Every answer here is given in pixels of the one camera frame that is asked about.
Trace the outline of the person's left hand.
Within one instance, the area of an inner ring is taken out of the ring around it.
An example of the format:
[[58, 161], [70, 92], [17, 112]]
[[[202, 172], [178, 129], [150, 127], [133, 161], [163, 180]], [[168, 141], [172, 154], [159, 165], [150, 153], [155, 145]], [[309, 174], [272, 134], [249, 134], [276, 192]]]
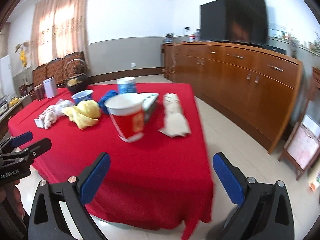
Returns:
[[12, 193], [12, 207], [14, 207], [16, 211], [16, 215], [20, 218], [24, 218], [25, 210], [23, 208], [23, 204], [21, 201], [21, 193], [17, 188], [17, 185], [21, 182], [21, 180], [16, 180], [13, 183], [9, 183], [5, 186], [0, 187], [0, 202], [2, 203], [7, 197], [7, 193]]

